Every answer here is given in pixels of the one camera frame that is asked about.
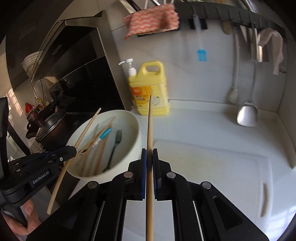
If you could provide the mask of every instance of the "blue silicone brush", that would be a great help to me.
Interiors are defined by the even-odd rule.
[[[198,50],[197,50],[197,57],[198,57],[198,61],[203,61],[206,62],[207,61],[207,52],[203,49],[202,46],[202,27],[200,24],[200,19],[198,18],[198,15],[195,13],[193,14],[193,23],[194,23],[194,27],[196,29],[197,32],[197,41],[198,41]]]

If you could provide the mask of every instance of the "countertop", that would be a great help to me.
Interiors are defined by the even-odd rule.
[[[273,177],[273,205],[266,234],[270,241],[277,240],[296,212],[296,172],[290,167],[284,140],[276,121],[262,118],[256,127],[244,127],[237,124],[235,113],[184,109],[180,106],[182,105],[172,104],[167,116],[153,117],[153,142],[159,139],[169,140],[268,157]],[[148,118],[138,114],[136,109],[131,112],[139,120],[142,147],[146,148]],[[85,183],[80,181],[74,193],[84,185]],[[168,222],[168,228],[172,228],[172,224]],[[132,232],[135,233],[125,225],[123,237],[131,238]]]

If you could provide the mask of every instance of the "dish cloth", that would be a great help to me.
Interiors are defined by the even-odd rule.
[[[264,47],[269,42],[270,39],[272,41],[272,57],[273,57],[273,65],[274,65],[273,74],[279,75],[279,65],[284,60],[283,38],[279,34],[279,32],[271,28],[266,28],[260,32],[259,45]]]
[[[172,3],[144,9],[122,19],[128,27],[125,40],[133,34],[166,32],[179,27],[179,17]]]

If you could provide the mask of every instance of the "silver bolt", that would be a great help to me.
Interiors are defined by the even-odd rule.
[[[131,178],[131,177],[133,176],[133,173],[132,173],[132,172],[125,172],[125,173],[123,174],[123,176],[124,176],[125,178]]]
[[[93,189],[93,188],[96,188],[97,187],[97,183],[96,182],[89,182],[87,184],[87,187],[90,188],[90,189]]]
[[[174,173],[174,172],[168,172],[167,173],[167,177],[168,178],[175,178],[176,177],[176,173]]]
[[[212,187],[212,185],[208,182],[204,182],[204,183],[202,183],[202,187],[205,189],[210,189]]]

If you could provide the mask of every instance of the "human hand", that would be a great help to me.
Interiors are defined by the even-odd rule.
[[[28,226],[27,228],[24,227],[21,223],[19,223],[14,218],[7,216],[3,214],[3,217],[10,227],[10,229],[14,232],[14,234],[18,237],[19,240],[22,241],[20,235],[29,235],[31,232],[33,232],[40,224],[40,220],[38,218],[37,211],[34,207],[34,203],[31,199],[29,199],[24,205],[24,210],[27,215],[28,219]]]

